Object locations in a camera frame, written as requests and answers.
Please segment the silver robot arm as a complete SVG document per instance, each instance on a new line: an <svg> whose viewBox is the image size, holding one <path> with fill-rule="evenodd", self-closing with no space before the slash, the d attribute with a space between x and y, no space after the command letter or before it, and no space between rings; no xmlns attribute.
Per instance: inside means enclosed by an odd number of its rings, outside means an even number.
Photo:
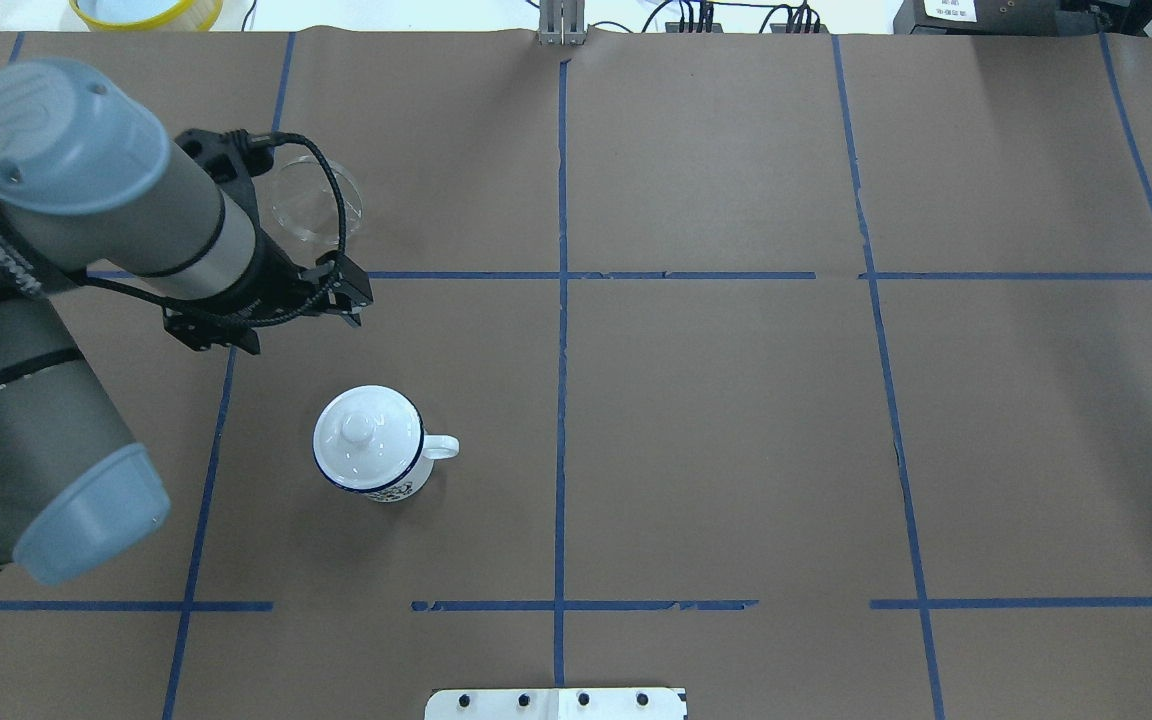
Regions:
<svg viewBox="0 0 1152 720"><path fill-rule="evenodd" d="M156 532L172 510L60 318L60 293L100 288L159 306L195 351L260 350L300 318L361 323L369 275L338 247L291 262L262 228L253 179L297 132L188 129L177 137L92 65L63 56L0 69L0 573L58 585Z"/></svg>

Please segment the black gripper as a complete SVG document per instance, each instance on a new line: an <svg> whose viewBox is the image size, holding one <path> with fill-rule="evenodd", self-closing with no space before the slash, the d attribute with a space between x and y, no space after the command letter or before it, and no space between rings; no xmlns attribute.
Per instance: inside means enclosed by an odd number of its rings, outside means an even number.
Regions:
<svg viewBox="0 0 1152 720"><path fill-rule="evenodd" d="M260 342L253 323L270 327L324 314L361 328L362 310L372 302L366 270L344 253L332 249L306 268L274 241L260 240L236 285L211 300L187 301L184 311L164 310L162 327L194 351L223 346L256 355Z"/></svg>

